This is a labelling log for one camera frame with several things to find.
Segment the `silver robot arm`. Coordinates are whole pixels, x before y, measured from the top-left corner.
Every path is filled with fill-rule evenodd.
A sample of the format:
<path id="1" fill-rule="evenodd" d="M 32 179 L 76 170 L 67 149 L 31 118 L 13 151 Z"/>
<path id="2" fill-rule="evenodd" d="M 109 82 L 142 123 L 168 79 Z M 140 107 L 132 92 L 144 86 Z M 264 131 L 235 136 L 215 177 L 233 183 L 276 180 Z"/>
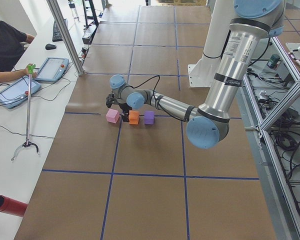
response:
<path id="1" fill-rule="evenodd" d="M 114 75 L 106 106 L 118 105 L 124 115 L 150 105 L 187 123 L 186 135 L 196 147 L 209 149 L 229 132 L 229 109 L 254 51 L 262 39 L 283 31 L 283 0 L 218 0 L 215 2 L 202 57 L 188 66 L 191 87 L 209 87 L 199 106 L 192 106 L 155 90 L 139 89 Z"/>

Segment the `person's hand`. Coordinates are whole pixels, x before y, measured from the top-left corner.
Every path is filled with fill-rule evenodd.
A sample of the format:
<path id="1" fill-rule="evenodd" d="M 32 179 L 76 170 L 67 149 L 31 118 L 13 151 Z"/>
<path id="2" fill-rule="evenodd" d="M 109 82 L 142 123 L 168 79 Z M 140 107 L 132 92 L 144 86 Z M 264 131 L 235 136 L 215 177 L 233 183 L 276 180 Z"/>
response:
<path id="1" fill-rule="evenodd" d="M 29 76 L 29 75 L 30 75 L 29 70 L 28 70 L 27 68 L 24 69 L 24 74 L 25 74 L 26 76 Z M 32 78 L 36 78 L 37 75 L 38 75 L 38 72 L 37 72 L 37 71 L 33 71 L 33 73 L 32 73 Z"/>

